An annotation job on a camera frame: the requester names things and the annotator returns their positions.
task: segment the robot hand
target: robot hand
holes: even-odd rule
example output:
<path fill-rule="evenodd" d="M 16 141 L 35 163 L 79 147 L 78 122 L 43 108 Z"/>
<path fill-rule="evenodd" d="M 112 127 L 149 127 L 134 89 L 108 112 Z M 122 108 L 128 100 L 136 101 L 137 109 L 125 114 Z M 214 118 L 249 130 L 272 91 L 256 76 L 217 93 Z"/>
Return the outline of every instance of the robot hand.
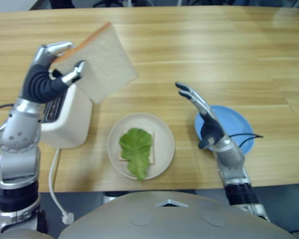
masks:
<path fill-rule="evenodd" d="M 0 126 L 0 233 L 14 229 L 46 231 L 45 214 L 39 209 L 38 177 L 41 119 L 44 104 L 66 92 L 83 76 L 85 61 L 67 74 L 49 76 L 51 63 L 71 42 L 39 47 L 25 77 L 19 97 Z"/>
<path fill-rule="evenodd" d="M 72 47 L 73 44 L 69 41 L 40 46 L 25 77 L 19 97 L 44 104 L 64 94 L 71 84 L 79 80 L 82 77 L 85 61 L 79 61 L 66 75 L 54 71 L 54 75 L 58 73 L 55 80 L 51 80 L 49 76 L 51 63 Z"/>
<path fill-rule="evenodd" d="M 226 134 L 219 123 L 217 116 L 207 102 L 193 88 L 180 82 L 176 82 L 175 84 L 180 88 L 179 94 L 189 99 L 198 108 L 199 113 L 204 120 L 203 127 L 200 131 L 202 140 L 198 147 L 205 149 L 215 145 Z"/>
<path fill-rule="evenodd" d="M 207 102 L 186 84 L 180 82 L 175 84 L 180 88 L 179 94 L 189 99 L 197 107 L 204 119 L 204 124 L 200 131 L 202 141 L 198 145 L 199 148 L 213 148 L 221 173 L 231 169 L 238 169 L 239 172 L 235 173 L 234 177 L 245 177 L 243 173 L 244 154 L 234 140 L 226 134 Z"/>
<path fill-rule="evenodd" d="M 250 179 L 244 168 L 245 156 L 240 147 L 230 138 L 206 101 L 192 88 L 176 82 L 179 94 L 189 99 L 204 119 L 200 131 L 202 141 L 199 148 L 213 148 L 218 163 L 218 172 L 222 179 L 230 205 L 269 221 L 264 206 L 259 204 L 252 190 Z"/>

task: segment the blue plate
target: blue plate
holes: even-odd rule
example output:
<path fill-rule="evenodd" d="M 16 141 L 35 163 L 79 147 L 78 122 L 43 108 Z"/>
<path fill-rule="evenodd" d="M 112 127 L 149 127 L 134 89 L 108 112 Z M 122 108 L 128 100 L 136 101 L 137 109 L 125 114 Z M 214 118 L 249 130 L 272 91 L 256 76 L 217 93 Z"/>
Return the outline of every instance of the blue plate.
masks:
<path fill-rule="evenodd" d="M 224 130 L 228 135 L 237 133 L 254 133 L 253 128 L 248 123 L 248 121 L 238 112 L 232 110 L 231 108 L 225 106 L 211 106 L 214 113 L 217 115 L 218 120 L 222 124 Z M 203 126 L 204 120 L 198 113 L 195 118 L 195 130 L 196 134 L 201 140 L 200 130 Z M 233 140 L 240 145 L 244 140 L 252 137 L 252 135 L 239 135 L 233 137 Z M 250 139 L 243 144 L 241 150 L 244 154 L 250 152 L 254 146 L 254 139 Z"/>

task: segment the floor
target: floor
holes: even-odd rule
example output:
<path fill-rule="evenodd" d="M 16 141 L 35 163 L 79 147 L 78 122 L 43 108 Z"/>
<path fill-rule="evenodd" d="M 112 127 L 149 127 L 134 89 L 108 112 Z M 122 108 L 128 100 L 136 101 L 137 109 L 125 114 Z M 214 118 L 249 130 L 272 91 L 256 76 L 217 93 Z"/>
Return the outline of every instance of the floor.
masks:
<path fill-rule="evenodd" d="M 267 210 L 271 221 L 289 231 L 299 231 L 299 184 L 254 188 L 258 199 Z M 223 189 L 196 190 L 196 194 L 228 204 Z M 102 204 L 103 194 L 57 193 L 63 207 L 74 213 L 75 219 L 82 217 Z M 48 193 L 42 193 L 41 208 L 46 211 L 49 235 L 57 238 L 66 227 L 61 221 L 61 213 Z"/>
<path fill-rule="evenodd" d="M 101 0 L 72 0 L 72 3 L 76 8 L 86 8 L 92 7 L 93 4 L 100 2 Z M 177 5 L 177 0 L 137 0 L 138 6 L 151 6 L 151 2 L 155 6 L 175 6 Z M 195 5 L 202 5 L 206 0 L 183 0 L 183 5 L 189 5 L 195 3 Z M 252 6 L 284 6 L 284 7 L 298 7 L 298 5 L 294 5 L 298 2 L 298 0 L 235 0 L 234 5 L 245 5 L 246 2 L 249 2 L 248 5 Z M 50 9 L 49 0 L 44 0 L 41 7 L 39 9 Z"/>

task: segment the lettuce leaf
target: lettuce leaf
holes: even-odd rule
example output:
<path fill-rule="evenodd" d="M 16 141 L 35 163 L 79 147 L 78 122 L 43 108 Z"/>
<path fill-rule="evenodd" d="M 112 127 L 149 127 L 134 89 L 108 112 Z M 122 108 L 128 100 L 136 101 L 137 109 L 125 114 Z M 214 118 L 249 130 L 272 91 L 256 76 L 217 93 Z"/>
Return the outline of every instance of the lettuce leaf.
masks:
<path fill-rule="evenodd" d="M 128 162 L 128 170 L 140 181 L 147 175 L 151 144 L 151 135 L 140 128 L 130 128 L 120 138 L 121 156 Z"/>

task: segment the white bread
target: white bread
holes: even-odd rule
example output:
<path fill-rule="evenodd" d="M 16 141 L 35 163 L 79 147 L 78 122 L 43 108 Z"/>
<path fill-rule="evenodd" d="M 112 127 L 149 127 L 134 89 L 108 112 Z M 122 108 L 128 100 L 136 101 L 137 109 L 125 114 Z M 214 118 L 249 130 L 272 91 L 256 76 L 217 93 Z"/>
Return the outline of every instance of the white bread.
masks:
<path fill-rule="evenodd" d="M 129 131 L 129 129 L 124 129 L 123 132 L 122 132 L 122 135 L 123 134 L 126 134 L 127 132 Z M 154 164 L 155 162 L 155 154 L 154 154 L 154 131 L 148 131 L 146 130 L 147 133 L 149 133 L 151 135 L 151 147 L 150 147 L 150 152 L 149 152 L 149 163 L 150 164 Z M 119 161 L 126 161 L 124 158 L 122 158 L 121 156 L 122 154 L 122 149 L 120 150 L 120 153 L 119 153 Z"/>
<path fill-rule="evenodd" d="M 58 57 L 53 67 L 65 74 L 80 60 L 88 61 L 90 67 L 75 84 L 94 103 L 138 76 L 110 22 Z"/>

